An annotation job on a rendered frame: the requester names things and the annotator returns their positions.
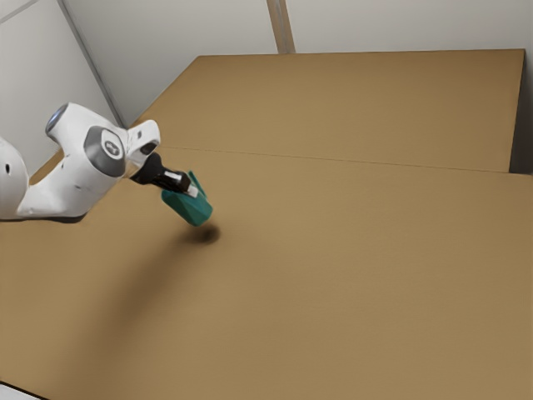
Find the teal faceted mug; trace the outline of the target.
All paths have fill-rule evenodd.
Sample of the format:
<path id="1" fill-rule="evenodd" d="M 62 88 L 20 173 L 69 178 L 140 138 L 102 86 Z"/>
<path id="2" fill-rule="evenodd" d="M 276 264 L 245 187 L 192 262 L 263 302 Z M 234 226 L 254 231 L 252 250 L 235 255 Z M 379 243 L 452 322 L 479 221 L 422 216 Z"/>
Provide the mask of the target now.
<path id="1" fill-rule="evenodd" d="M 193 227 L 200 227 L 212 215 L 213 207 L 192 170 L 187 173 L 191 180 L 188 192 L 163 190 L 162 201 Z"/>

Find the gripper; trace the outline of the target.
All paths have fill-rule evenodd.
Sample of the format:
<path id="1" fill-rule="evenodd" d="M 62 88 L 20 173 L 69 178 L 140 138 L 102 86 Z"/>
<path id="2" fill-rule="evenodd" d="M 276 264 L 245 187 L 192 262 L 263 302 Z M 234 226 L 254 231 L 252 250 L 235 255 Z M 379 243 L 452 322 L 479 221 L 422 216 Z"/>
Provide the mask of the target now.
<path id="1" fill-rule="evenodd" d="M 157 152 L 148 156 L 143 166 L 129 179 L 141 185 L 152 184 L 170 192 L 185 193 L 189 197 L 196 197 L 199 193 L 186 172 L 166 169 Z"/>

